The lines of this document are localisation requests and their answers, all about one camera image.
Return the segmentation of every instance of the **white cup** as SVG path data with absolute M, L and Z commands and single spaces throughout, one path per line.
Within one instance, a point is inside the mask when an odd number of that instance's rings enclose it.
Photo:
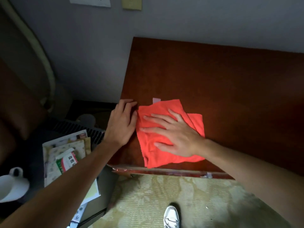
M 11 202 L 21 198 L 29 189 L 29 181 L 23 177 L 23 169 L 14 167 L 8 175 L 0 177 L 0 203 Z

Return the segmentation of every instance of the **shoe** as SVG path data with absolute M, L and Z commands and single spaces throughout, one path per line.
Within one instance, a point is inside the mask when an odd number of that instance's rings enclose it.
M 179 228 L 179 218 L 174 206 L 168 206 L 164 214 L 164 228 Z

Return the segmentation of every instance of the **gray wall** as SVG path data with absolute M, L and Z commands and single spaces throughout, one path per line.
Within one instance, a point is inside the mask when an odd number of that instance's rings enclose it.
M 117 102 L 133 36 L 304 52 L 304 0 L 10 0 L 75 99 Z

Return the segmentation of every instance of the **hand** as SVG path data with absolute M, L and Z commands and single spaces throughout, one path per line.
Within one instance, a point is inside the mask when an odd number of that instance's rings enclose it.
M 148 121 L 155 122 L 166 129 L 159 127 L 140 128 L 146 133 L 157 133 L 167 137 L 173 145 L 155 142 L 154 145 L 162 151 L 170 152 L 179 156 L 190 157 L 196 154 L 199 143 L 204 140 L 194 129 L 184 122 L 180 114 L 168 110 L 176 119 L 168 115 L 151 114 L 152 117 L 144 116 Z
M 120 99 L 112 110 L 103 141 L 117 146 L 119 149 L 127 144 L 135 130 L 137 112 L 134 111 L 130 120 L 131 109 L 137 102 L 133 99 Z

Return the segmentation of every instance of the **vent grille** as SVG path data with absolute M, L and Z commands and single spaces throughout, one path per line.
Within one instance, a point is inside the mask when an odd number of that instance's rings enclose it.
M 88 136 L 91 138 L 91 144 L 98 145 L 103 139 L 105 130 L 98 128 L 89 128 L 70 120 L 60 120 L 56 118 L 48 118 L 43 127 L 47 130 L 55 131 L 64 135 L 72 134 L 80 130 L 87 130 Z

